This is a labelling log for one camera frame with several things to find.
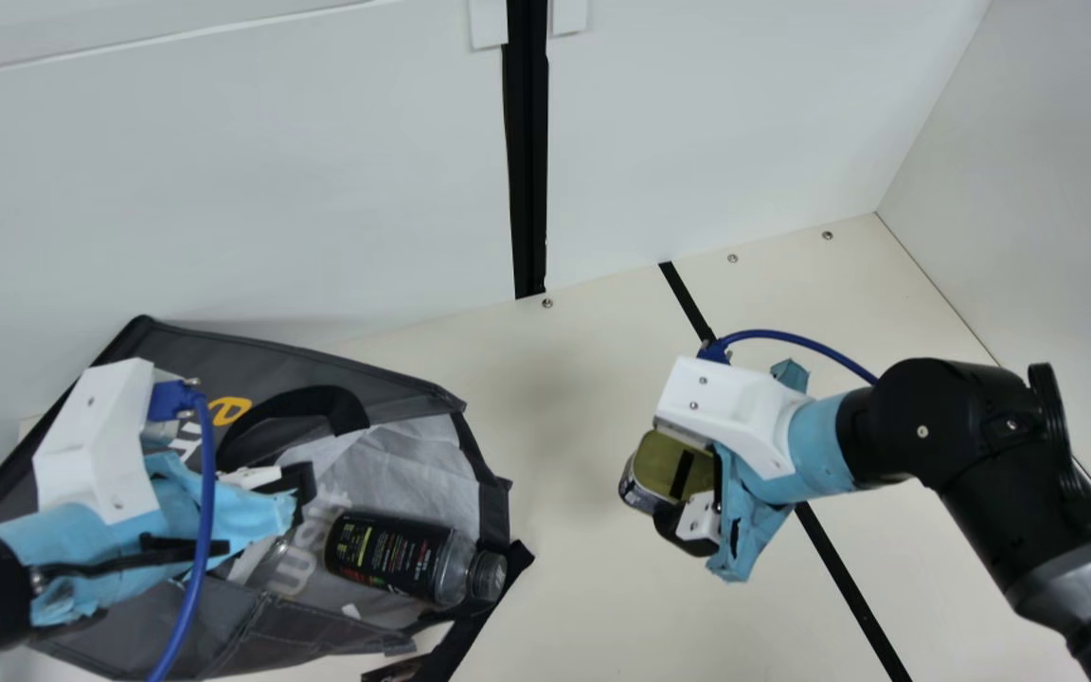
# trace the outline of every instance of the blue cable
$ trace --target blue cable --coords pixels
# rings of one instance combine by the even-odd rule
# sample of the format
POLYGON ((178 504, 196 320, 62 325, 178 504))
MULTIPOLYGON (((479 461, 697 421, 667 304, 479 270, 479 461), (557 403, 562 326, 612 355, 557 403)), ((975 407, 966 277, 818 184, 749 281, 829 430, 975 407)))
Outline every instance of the blue cable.
POLYGON ((183 603, 179 607, 175 630, 170 631, 168 646, 163 649, 159 663, 146 678, 147 682, 161 682, 168 677, 170 666, 175 665, 179 649, 183 647, 188 631, 191 630, 191 619, 195 617, 196 607, 200 605, 200 588, 204 585, 205 571, 208 569, 208 545, 213 539, 213 504, 217 496, 217 454, 216 444, 213 443, 213 417, 208 411, 208 398, 199 393, 194 398, 194 405, 201 431, 204 433, 201 435, 200 444, 200 527, 196 530, 196 551, 191 559, 191 575, 183 593, 183 603))
POLYGON ((871 374, 871 371, 866 368, 860 366, 860 363, 853 362, 848 356, 839 352, 834 348, 824 346, 819 344, 818 340, 811 340, 805 336, 799 336, 798 334, 791 334, 788 332, 777 332, 774 328, 745 328, 743 332, 735 332, 734 334, 728 334, 715 340, 708 347, 703 348, 697 357, 702 359, 707 359, 707 361, 715 362, 730 362, 727 358, 727 346, 735 344, 735 342, 743 342, 746 338, 771 338, 776 342, 788 342, 788 344, 793 344, 796 346, 802 346, 804 348, 810 348, 816 354, 827 356, 832 359, 832 361, 840 362, 848 371, 853 372, 858 376, 861 376, 870 385, 878 383, 878 378, 871 374))

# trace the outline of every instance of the bottle cap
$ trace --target bottle cap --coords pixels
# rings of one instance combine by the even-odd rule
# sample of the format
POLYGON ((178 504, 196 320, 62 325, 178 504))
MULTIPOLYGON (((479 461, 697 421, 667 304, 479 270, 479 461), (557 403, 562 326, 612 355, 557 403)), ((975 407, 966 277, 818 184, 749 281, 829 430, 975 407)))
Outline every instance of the bottle cap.
POLYGON ((473 599, 494 601, 503 593, 507 579, 507 560, 503 554, 478 552, 469 571, 469 593, 473 599))

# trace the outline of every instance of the white floor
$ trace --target white floor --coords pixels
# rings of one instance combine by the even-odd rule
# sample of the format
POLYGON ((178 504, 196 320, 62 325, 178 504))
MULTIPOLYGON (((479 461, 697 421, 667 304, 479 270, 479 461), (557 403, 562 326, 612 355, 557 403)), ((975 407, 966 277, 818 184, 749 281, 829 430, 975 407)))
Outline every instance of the white floor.
MULTIPOLYGON (((676 267, 716 333, 784 328, 875 372, 913 356, 991 362, 873 215, 676 267)), ((527 299, 329 348, 467 398, 491 467, 515 480, 513 530, 538 561, 455 679, 885 679, 796 519, 748 584, 727 586, 619 501, 615 482, 672 359, 698 346, 658 270, 549 297, 549 310, 527 299)), ((800 349, 735 347, 743 367, 788 357, 813 371, 815 396, 858 385, 800 349)), ((1008 610, 919 483, 818 501, 815 511, 913 679, 1083 679, 1057 635, 1008 610)), ((382 662, 337 657, 245 679, 348 681, 382 662)), ((0 679, 89 677, 14 651, 0 679)))

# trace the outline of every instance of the light blue cloth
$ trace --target light blue cloth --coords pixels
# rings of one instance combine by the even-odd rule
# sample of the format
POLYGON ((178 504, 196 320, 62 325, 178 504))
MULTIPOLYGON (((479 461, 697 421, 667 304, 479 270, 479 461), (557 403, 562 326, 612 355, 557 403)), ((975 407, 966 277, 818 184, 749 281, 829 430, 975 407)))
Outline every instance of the light blue cloth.
MULTIPOLYGON (((776 363, 771 374, 789 388, 806 390, 807 372, 796 362, 776 363)), ((811 402, 793 415, 788 433, 792 475, 762 479, 735 452, 715 444, 722 462, 722 541, 706 566, 719 578, 728 583, 748 578, 795 502, 858 489, 836 439, 841 400, 843 396, 811 402)))
POLYGON ((793 505, 775 506, 753 495, 744 483, 746 474, 755 476, 752 467, 721 443, 715 444, 715 452, 722 460, 722 541, 706 569, 724 582, 743 583, 793 505))
MULTIPOLYGON (((25 566, 49 563, 97 564, 140 552, 140 536, 194 540, 200 523, 200 475, 187 469, 177 453, 146 457, 159 510, 107 526, 91 508, 68 504, 0 524, 0 540, 25 566)), ((255 540, 289 530, 298 502, 290 492, 264 495, 237 484, 217 482, 213 540, 228 540, 230 554, 255 540)), ((226 561, 209 558, 208 569, 226 561)), ((52 579, 32 601, 32 624, 44 627, 77 621, 98 609, 132 599, 168 578, 181 577, 191 561, 147 566, 98 578, 52 579)))

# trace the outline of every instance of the plastic bottle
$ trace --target plastic bottle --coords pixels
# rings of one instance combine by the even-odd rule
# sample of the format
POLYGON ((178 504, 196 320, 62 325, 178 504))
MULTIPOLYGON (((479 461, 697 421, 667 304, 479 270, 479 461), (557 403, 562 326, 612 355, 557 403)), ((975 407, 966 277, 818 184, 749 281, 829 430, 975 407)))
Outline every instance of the plastic bottle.
POLYGON ((446 609, 467 597, 499 599, 507 575, 505 558, 479 551, 455 529, 377 513, 344 513, 322 553, 341 578, 446 609))

